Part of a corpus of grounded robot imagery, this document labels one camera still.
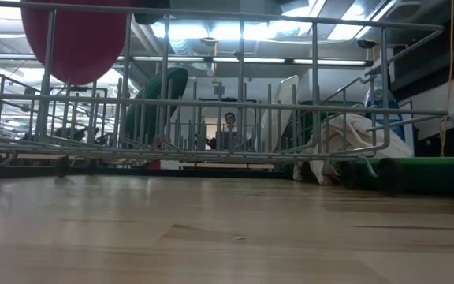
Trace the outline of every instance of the yellow cable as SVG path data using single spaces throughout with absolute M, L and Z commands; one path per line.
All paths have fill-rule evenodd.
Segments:
M 451 23 L 449 27 L 449 77 L 448 77 L 448 104 L 449 111 L 451 96 L 453 92 L 453 63 L 454 63 L 454 0 L 451 0 Z M 445 156 L 446 133 L 448 131 L 448 115 L 444 118 L 444 131 L 441 136 L 441 157 Z

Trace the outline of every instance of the white sheet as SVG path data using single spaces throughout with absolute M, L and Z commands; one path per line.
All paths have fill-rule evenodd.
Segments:
M 346 114 L 346 149 L 352 150 L 356 148 L 364 148 L 372 146 L 372 132 L 366 130 L 372 127 L 372 122 L 369 118 L 358 114 Z M 385 135 L 383 130 L 376 131 L 376 145 L 382 145 Z M 341 151 L 343 149 L 343 116 L 333 118 L 329 121 L 329 136 L 326 136 L 326 124 L 322 123 L 322 152 L 326 150 L 326 141 L 329 140 L 329 153 Z M 318 154 L 318 148 L 309 148 L 303 153 Z M 364 155 L 372 155 L 372 152 L 364 153 Z M 412 157 L 412 150 L 396 135 L 393 131 L 390 132 L 390 144 L 384 149 L 376 152 L 376 158 L 408 158 Z M 329 165 L 328 161 L 313 160 L 310 161 L 311 170 L 318 179 L 320 185 L 330 185 L 332 178 L 337 176 L 337 172 L 333 169 L 333 165 Z M 294 167 L 294 179 L 302 181 L 299 168 L 302 168 L 303 163 L 299 163 Z
M 296 93 L 298 91 L 299 86 L 299 77 L 297 75 L 289 77 L 288 79 L 283 80 L 278 86 L 275 92 L 273 92 L 272 96 L 272 104 L 278 103 L 281 101 L 281 104 L 292 104 L 292 86 L 296 86 Z M 269 115 L 271 115 L 272 125 L 269 125 Z M 280 140 L 285 128 L 288 124 L 288 120 L 292 115 L 291 110 L 281 110 L 281 117 L 278 117 L 277 110 L 266 110 L 264 111 L 264 115 L 262 116 L 262 137 L 257 137 L 258 139 L 262 139 L 261 145 L 264 148 L 264 152 L 267 152 L 269 147 L 269 127 L 271 128 L 271 152 L 276 149 L 277 142 Z M 281 129 L 278 133 L 277 126 L 278 121 L 281 120 Z M 257 149 L 257 145 L 259 145 L 258 141 L 255 141 L 255 150 Z

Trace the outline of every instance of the blue object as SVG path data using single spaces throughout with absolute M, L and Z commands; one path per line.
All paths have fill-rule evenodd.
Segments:
M 398 109 L 399 104 L 395 100 L 395 97 L 393 96 L 392 92 L 388 90 L 388 107 L 393 108 L 393 109 Z M 382 83 L 382 78 L 381 76 L 378 76 L 374 79 L 374 91 L 370 90 L 368 91 L 366 95 L 366 100 L 364 102 L 365 107 L 370 107 L 372 106 L 372 98 L 371 96 L 374 93 L 374 105 L 377 108 L 383 108 L 383 83 Z M 367 114 L 367 118 L 374 119 L 376 123 L 383 125 L 385 124 L 385 115 L 384 114 Z M 390 114 L 389 115 L 389 121 L 390 124 L 394 122 L 399 122 L 402 121 L 402 115 L 401 114 Z M 391 129 L 393 132 L 395 132 L 402 141 L 405 140 L 404 136 L 404 127 L 401 125 L 399 127 L 395 127 Z

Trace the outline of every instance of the wooden floor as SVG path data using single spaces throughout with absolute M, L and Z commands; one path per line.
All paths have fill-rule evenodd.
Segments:
M 0 180 L 0 283 L 454 283 L 454 200 L 274 180 Z

